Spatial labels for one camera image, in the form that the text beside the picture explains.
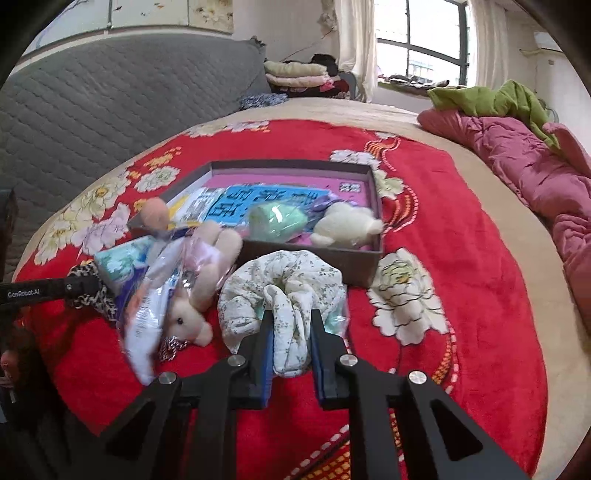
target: flower pattern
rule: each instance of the flower pattern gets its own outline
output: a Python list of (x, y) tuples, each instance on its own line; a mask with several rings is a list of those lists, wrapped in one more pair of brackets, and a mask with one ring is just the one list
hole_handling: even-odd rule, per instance
[(226, 125), (200, 124), (185, 130), (184, 134), (190, 136), (191, 138), (212, 137), (215, 134), (223, 131), (225, 128)]
[(86, 255), (94, 255), (103, 248), (114, 247), (117, 240), (123, 238), (128, 232), (127, 221), (131, 213), (124, 203), (117, 208), (106, 220), (86, 226), (72, 234), (72, 244), (80, 247), (80, 251)]
[(148, 167), (150, 171), (155, 170), (158, 167), (167, 165), (175, 155), (181, 154), (182, 147), (174, 147), (164, 152), (161, 157), (152, 158), (144, 163), (144, 167)]
[(139, 199), (134, 202), (134, 212), (139, 212), (148, 199)]
[(383, 170), (374, 170), (375, 185), (381, 198), (396, 200), (396, 197), (404, 191), (404, 182), (398, 177), (386, 178)]
[(244, 132), (244, 130), (251, 130), (253, 132), (268, 132), (269, 121), (264, 120), (262, 122), (239, 122), (237, 124), (230, 124), (224, 130), (228, 130), (232, 133)]
[(402, 345), (421, 343), (430, 329), (447, 333), (443, 306), (431, 276), (405, 248), (380, 260), (367, 294), (378, 308), (373, 324), (382, 335), (395, 336)]
[(263, 133), (270, 132), (269, 121), (264, 120), (262, 122), (238, 122), (238, 123), (229, 124), (229, 125), (201, 124), (201, 125), (196, 125), (195, 127), (191, 127), (188, 130), (185, 130), (184, 133), (185, 133), (185, 135), (188, 135), (191, 138), (197, 138), (197, 137), (212, 137), (215, 134), (218, 134), (220, 132), (239, 133), (239, 132), (244, 132), (244, 130), (250, 130), (253, 132), (263, 132)]
[(105, 211), (113, 208), (117, 197), (131, 184), (128, 176), (129, 172), (125, 170), (121, 175), (106, 179), (98, 187), (77, 198), (69, 209), (77, 212), (79, 218), (101, 220)]
[(379, 160), (368, 152), (356, 152), (354, 150), (333, 150), (330, 155), (330, 161), (339, 161), (343, 163), (358, 163), (360, 165), (369, 165), (373, 170), (379, 167)]
[(64, 249), (72, 242), (72, 235), (78, 230), (92, 225), (90, 218), (79, 218), (77, 213), (68, 207), (49, 226), (39, 242), (37, 253), (33, 259), (35, 265), (44, 265), (55, 258), (59, 250)]
[(135, 184), (135, 189), (140, 193), (158, 190), (174, 182), (179, 172), (179, 169), (170, 166), (156, 168), (143, 175)]
[(398, 135), (396, 134), (391, 134), (389, 132), (374, 132), (376, 137), (378, 137), (380, 140), (387, 140), (388, 138), (396, 138)]

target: red blanket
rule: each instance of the red blanket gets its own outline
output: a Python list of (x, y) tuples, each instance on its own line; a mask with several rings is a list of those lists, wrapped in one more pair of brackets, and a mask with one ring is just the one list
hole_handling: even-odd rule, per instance
[[(382, 191), (388, 229), (380, 272), (395, 271), (393, 254), (405, 248), (433, 279), (444, 316), (439, 312), (433, 321), (423, 319), (409, 340), (405, 326), (392, 327), (387, 306), (373, 296), (377, 309), (367, 291), (350, 288), (351, 348), (384, 371), (429, 373), (525, 471), (534, 473), (547, 388), (527, 292), (495, 225), (443, 151), (312, 121), (237, 124), (223, 131), (194, 128), (75, 201), (50, 226), (18, 279), (66, 275), (93, 251), (126, 240), (128, 233), (118, 222), (127, 210), (133, 215), (141, 200), (208, 161), (247, 158), (369, 162), (387, 175)], [(431, 281), (428, 274), (423, 278)], [(215, 327), (213, 343), (187, 348), (161, 371), (184, 377), (228, 355), (217, 311), (207, 318)], [(394, 336), (374, 326), (388, 333), (388, 321)], [(55, 301), (31, 309), (26, 322), (64, 401), (93, 432), (99, 433), (141, 391), (114, 328), (92, 310), (72, 310)], [(348, 480), (347, 422), (342, 411), (321, 411), (310, 373), (276, 378), (269, 408), (239, 415), (238, 478)], [(392, 426), (400, 445), (394, 419)]]

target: folded clothes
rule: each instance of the folded clothes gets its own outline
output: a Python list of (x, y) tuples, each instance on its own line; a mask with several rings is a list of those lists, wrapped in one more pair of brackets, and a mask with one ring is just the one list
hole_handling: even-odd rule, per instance
[(318, 97), (350, 99), (349, 84), (344, 80), (335, 80), (333, 87), (328, 90), (324, 90), (322, 86), (310, 88), (289, 88), (271, 85), (271, 91), (275, 93), (285, 93), (289, 98)]
[(324, 85), (325, 83), (332, 81), (328, 75), (283, 78), (276, 77), (270, 73), (267, 73), (267, 80), (273, 85), (291, 88), (319, 87), (320, 85)]
[(300, 63), (298, 61), (278, 63), (276, 61), (266, 61), (265, 71), (275, 77), (297, 78), (326, 75), (327, 69), (324, 65), (316, 63)]

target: blue package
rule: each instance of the blue package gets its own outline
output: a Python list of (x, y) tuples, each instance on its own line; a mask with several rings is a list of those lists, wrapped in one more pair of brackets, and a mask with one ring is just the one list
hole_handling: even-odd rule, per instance
[(329, 192), (330, 190), (291, 185), (233, 185), (211, 206), (205, 219), (224, 226), (236, 226), (242, 222), (249, 207), (256, 203), (281, 201), (308, 207)]

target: plastic bag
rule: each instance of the plastic bag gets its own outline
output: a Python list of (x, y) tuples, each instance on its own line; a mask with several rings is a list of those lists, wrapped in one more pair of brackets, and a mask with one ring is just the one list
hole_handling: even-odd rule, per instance
[(251, 240), (285, 243), (309, 228), (310, 217), (303, 207), (290, 202), (252, 205), (236, 230)]

